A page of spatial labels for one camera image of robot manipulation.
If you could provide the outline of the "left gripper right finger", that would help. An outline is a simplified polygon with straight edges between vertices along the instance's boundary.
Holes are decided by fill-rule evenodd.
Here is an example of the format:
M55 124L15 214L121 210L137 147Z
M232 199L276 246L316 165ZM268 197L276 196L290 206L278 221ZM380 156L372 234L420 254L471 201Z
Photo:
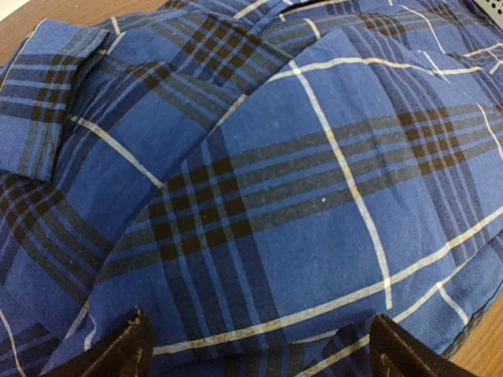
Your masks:
M373 376L475 377L427 348L385 315L374 318L369 347Z

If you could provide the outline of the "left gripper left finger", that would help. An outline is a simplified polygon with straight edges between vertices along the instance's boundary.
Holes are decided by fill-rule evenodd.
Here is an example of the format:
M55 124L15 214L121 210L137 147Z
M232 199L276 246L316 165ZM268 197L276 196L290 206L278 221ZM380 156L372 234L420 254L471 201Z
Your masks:
M97 323L66 338L43 369L44 376L150 376L154 330L149 318L136 313L103 338Z

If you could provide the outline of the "blue plaid long sleeve shirt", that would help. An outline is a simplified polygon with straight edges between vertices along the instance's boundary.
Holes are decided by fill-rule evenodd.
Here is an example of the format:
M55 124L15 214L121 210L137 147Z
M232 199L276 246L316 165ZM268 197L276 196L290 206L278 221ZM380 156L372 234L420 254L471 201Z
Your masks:
M502 292L502 20L479 1L169 1L1 68L1 373L368 376Z

